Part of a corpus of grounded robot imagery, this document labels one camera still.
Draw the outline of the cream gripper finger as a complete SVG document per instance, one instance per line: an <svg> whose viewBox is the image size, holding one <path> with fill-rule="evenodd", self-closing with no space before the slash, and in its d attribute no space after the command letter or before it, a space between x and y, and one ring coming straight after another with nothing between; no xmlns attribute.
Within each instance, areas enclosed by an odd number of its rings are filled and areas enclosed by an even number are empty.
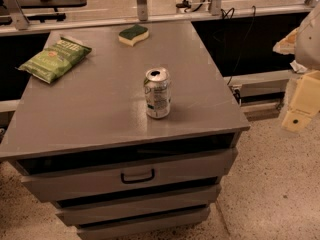
<svg viewBox="0 0 320 240"><path fill-rule="evenodd" d="M297 86L282 121L282 128L291 132L303 130L320 112L320 71L304 74Z"/></svg>
<svg viewBox="0 0 320 240"><path fill-rule="evenodd" d="M286 37L278 41L274 47L273 51L283 55L293 54L295 52L295 43L298 29L292 30Z"/></svg>

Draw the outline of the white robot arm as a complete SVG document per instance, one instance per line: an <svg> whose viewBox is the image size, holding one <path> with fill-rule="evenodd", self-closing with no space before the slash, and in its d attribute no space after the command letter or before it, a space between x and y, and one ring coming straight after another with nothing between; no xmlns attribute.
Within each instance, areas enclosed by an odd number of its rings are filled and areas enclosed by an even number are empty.
<svg viewBox="0 0 320 240"><path fill-rule="evenodd" d="M320 4L304 18L300 26L277 42L273 51L294 54L294 64L307 72L297 80L282 127L291 132L304 129L320 111Z"/></svg>

